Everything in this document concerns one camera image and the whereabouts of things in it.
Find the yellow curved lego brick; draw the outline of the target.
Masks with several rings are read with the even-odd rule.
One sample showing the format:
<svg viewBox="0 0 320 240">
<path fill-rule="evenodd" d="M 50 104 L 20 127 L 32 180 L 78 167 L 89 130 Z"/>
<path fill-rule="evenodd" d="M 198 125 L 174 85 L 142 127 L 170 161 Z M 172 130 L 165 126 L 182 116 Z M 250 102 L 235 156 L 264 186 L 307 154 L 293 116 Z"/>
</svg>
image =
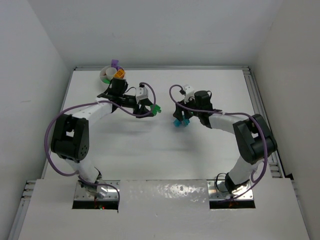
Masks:
<svg viewBox="0 0 320 240">
<path fill-rule="evenodd" d="M 120 68 L 114 75 L 115 78 L 124 79 L 126 75 L 126 72 Z"/>
</svg>

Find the green lego brick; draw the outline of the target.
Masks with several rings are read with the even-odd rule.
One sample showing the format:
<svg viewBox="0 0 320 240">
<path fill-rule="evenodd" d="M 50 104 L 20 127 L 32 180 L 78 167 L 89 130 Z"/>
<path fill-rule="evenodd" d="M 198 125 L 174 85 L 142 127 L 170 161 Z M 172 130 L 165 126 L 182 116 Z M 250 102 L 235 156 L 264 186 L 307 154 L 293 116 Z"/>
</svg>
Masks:
<svg viewBox="0 0 320 240">
<path fill-rule="evenodd" d="M 150 107 L 150 111 L 151 111 L 153 116 L 156 116 L 157 114 L 162 112 L 161 107 L 159 105 L 157 105 L 157 104 L 153 104 Z"/>
</svg>

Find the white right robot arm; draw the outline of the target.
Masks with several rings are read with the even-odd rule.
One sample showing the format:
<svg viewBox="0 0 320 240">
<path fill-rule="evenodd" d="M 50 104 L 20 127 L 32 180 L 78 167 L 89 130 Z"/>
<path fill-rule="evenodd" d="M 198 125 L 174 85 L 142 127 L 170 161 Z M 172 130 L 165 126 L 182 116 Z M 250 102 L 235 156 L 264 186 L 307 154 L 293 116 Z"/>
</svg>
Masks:
<svg viewBox="0 0 320 240">
<path fill-rule="evenodd" d="M 178 127 L 188 125 L 190 118 L 196 117 L 200 123 L 215 130 L 233 134 L 236 139 L 239 158 L 234 167 L 225 174 L 224 181 L 216 183 L 220 193 L 232 194 L 248 182 L 256 185 L 264 177 L 269 156 L 277 151 L 277 141 L 260 114 L 224 112 L 215 109 L 208 90 L 194 91 L 189 85 L 180 88 L 184 99 L 175 102 L 173 117 Z"/>
</svg>

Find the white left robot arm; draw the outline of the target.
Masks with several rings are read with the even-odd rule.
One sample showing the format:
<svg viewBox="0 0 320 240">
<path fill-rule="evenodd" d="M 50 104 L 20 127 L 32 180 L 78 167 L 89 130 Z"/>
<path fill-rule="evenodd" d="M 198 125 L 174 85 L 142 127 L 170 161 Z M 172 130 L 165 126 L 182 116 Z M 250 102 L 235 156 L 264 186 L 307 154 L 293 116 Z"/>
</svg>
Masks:
<svg viewBox="0 0 320 240">
<path fill-rule="evenodd" d="M 44 144 L 51 167 L 58 174 L 68 176 L 54 165 L 50 153 L 55 153 L 72 167 L 81 187 L 91 193 L 97 193 L 104 183 L 101 172 L 86 159 L 90 147 L 90 127 L 116 110 L 138 119 L 154 117 L 159 111 L 156 101 L 149 99 L 149 93 L 155 91 L 148 83 L 139 83 L 134 95 L 129 95 L 127 89 L 126 79 L 114 77 L 95 101 L 61 111 L 47 128 L 48 131 L 53 130 L 51 142 Z"/>
</svg>

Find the cyan lego brick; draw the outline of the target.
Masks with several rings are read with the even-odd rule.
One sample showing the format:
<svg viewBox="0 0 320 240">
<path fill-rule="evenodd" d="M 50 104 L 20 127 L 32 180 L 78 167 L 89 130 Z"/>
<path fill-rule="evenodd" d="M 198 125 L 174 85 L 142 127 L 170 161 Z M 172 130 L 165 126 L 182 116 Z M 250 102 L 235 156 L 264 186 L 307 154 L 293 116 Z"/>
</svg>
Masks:
<svg viewBox="0 0 320 240">
<path fill-rule="evenodd" d="M 190 124 L 190 120 L 189 119 L 183 119 L 182 121 L 180 121 L 178 119 L 175 119 L 173 121 L 173 124 L 174 124 L 175 127 L 181 127 L 181 126 L 186 127 L 186 126 L 188 126 Z"/>
</svg>

